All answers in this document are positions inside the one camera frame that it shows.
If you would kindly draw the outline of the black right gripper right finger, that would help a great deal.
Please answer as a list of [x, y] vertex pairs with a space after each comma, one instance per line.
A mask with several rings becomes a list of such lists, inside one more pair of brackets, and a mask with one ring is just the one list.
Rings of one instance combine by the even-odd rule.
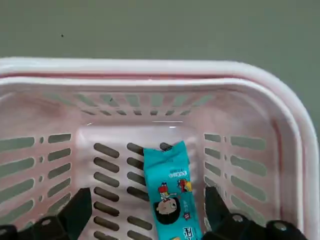
[[261, 226], [240, 213], [232, 213], [214, 186], [205, 188], [205, 213], [211, 227], [203, 240], [306, 240], [292, 223], [271, 220]]

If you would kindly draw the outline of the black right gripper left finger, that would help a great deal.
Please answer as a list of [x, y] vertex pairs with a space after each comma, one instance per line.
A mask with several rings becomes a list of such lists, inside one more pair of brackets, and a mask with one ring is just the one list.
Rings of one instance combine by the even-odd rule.
[[2, 240], [77, 240], [92, 216], [90, 188], [81, 188], [56, 215], [39, 219], [18, 231], [13, 224], [0, 226]]

